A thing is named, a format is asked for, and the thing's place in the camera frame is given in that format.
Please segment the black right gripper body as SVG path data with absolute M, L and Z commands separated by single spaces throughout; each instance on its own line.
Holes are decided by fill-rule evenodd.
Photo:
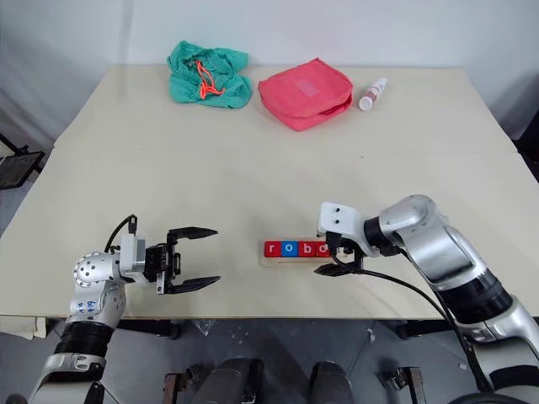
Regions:
M 339 269 L 363 269 L 363 258 L 365 254 L 360 246 L 353 240 L 343 237 L 342 235 L 328 231 L 326 233 L 326 243 L 330 252 L 331 258 Z M 337 257 L 338 250 L 342 249 L 344 254 L 352 254 L 351 262 L 344 262 Z

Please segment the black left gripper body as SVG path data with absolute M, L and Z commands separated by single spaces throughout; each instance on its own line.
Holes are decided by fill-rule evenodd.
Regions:
M 177 242 L 159 243 L 145 252 L 145 278 L 156 285 L 158 295 L 175 295 L 179 286 L 173 281 L 180 274 L 180 253 Z

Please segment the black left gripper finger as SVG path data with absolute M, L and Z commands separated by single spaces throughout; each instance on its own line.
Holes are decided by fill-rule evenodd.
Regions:
M 176 245 L 178 243 L 178 240 L 180 239 L 189 239 L 189 240 L 201 239 L 201 238 L 214 236 L 217 233 L 218 231 L 208 229 L 208 228 L 196 227 L 196 226 L 188 226 L 188 227 L 172 229 L 168 231 L 167 244 Z
M 221 279 L 220 276 L 203 277 L 196 279 L 186 279 L 181 284 L 168 284 L 167 293 L 170 295 L 190 293 L 197 290 L 201 290 Z

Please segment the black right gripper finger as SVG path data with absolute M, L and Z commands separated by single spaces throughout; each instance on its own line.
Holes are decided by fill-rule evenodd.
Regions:
M 361 274 L 361 269 L 354 265 L 325 263 L 315 269 L 314 273 L 322 276 L 344 276 L 347 274 Z

